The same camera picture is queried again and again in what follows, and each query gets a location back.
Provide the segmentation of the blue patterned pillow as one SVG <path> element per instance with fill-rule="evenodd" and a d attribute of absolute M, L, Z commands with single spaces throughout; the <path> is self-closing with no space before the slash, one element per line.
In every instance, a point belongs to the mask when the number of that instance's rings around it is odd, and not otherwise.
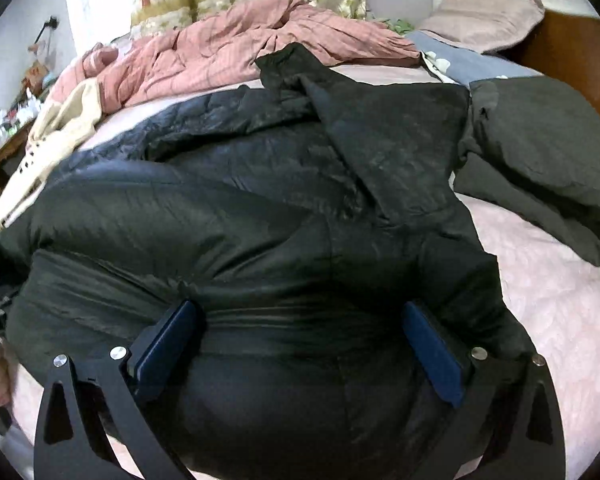
<path fill-rule="evenodd" d="M 542 76 L 542 73 L 537 70 L 496 55 L 479 54 L 464 48 L 449 46 L 418 30 L 408 32 L 405 38 L 411 40 L 419 50 L 426 70 L 442 82 L 454 81 L 456 84 L 469 87 L 472 82 L 483 79 Z"/>

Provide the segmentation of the brown wooden headboard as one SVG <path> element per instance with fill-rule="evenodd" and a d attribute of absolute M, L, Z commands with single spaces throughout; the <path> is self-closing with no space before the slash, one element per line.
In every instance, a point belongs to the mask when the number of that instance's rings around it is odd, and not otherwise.
<path fill-rule="evenodd" d="M 600 114 L 600 18 L 546 9 L 524 40 L 496 54 L 569 84 Z"/>

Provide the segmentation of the cluttered wooden side table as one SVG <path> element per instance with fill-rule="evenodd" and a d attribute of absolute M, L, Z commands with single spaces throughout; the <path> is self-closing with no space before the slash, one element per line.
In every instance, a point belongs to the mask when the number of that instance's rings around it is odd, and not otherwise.
<path fill-rule="evenodd" d="M 55 81 L 41 62 L 34 61 L 24 73 L 20 93 L 9 110 L 0 110 L 0 196 L 24 154 L 27 135 L 42 108 L 40 96 Z"/>

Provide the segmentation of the beige pillow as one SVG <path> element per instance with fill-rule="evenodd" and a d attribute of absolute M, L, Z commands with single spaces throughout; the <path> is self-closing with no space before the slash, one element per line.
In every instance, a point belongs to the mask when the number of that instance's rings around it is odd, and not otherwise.
<path fill-rule="evenodd" d="M 417 29 L 449 46 L 493 53 L 523 42 L 544 16 L 541 0 L 442 0 Z"/>

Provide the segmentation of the dark green folded garment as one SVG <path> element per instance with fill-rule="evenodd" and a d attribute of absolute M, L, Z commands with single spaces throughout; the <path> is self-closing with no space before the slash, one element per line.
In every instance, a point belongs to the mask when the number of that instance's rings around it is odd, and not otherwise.
<path fill-rule="evenodd" d="M 600 268 L 600 115 L 550 77 L 469 89 L 455 191 L 513 211 Z"/>

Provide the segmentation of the pink plaid quilt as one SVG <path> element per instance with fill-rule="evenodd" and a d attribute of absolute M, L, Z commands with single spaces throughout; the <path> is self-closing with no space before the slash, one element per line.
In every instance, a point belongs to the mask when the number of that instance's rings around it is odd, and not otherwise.
<path fill-rule="evenodd" d="M 306 0 L 246 0 L 186 28 L 134 41 L 122 54 L 96 46 L 60 75 L 61 103 L 94 78 L 106 114 L 122 107 L 239 84 L 259 76 L 257 58 L 301 44 L 323 65 L 415 66 L 419 52 L 384 24 L 344 18 Z"/>

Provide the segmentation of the cream printed sweatshirt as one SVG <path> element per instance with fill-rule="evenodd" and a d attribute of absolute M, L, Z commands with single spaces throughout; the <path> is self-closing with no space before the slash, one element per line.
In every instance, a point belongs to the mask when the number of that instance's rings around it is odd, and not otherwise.
<path fill-rule="evenodd" d="M 102 118 L 96 78 L 81 81 L 62 101 L 51 94 L 29 132 L 26 154 L 0 197 L 0 231 L 50 172 L 95 133 Z"/>

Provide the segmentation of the black puffer jacket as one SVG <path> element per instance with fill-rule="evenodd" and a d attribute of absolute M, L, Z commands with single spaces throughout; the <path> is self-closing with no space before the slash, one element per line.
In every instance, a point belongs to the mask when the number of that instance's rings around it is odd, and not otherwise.
<path fill-rule="evenodd" d="M 208 328 L 163 404 L 220 479 L 405 479 L 451 415 L 404 334 L 409 304 L 464 349 L 532 342 L 450 187 L 470 95 L 372 86 L 294 44 L 260 88 L 175 104 L 63 160 L 0 233 L 6 337 L 44 380 L 193 299 Z"/>

